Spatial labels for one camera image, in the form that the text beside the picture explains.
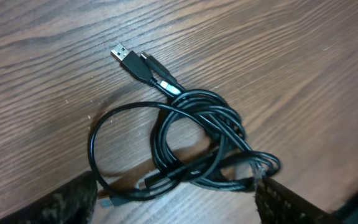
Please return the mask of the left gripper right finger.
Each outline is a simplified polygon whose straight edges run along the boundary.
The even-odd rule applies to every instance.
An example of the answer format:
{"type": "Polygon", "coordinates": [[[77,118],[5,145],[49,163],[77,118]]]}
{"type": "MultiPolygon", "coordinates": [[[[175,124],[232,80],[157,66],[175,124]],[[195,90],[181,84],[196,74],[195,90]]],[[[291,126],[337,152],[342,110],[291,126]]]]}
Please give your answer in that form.
{"type": "Polygon", "coordinates": [[[335,224],[337,219],[271,178],[258,181],[255,203],[262,224],[335,224]]]}

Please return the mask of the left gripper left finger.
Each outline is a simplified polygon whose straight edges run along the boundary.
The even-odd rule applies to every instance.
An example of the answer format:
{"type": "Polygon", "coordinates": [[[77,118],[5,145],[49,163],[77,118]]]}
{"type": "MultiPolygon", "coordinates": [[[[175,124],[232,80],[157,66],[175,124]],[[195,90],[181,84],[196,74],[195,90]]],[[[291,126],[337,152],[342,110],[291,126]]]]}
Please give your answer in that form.
{"type": "Polygon", "coordinates": [[[0,219],[0,224],[88,224],[94,213],[97,194],[96,179],[87,171],[0,219]]]}

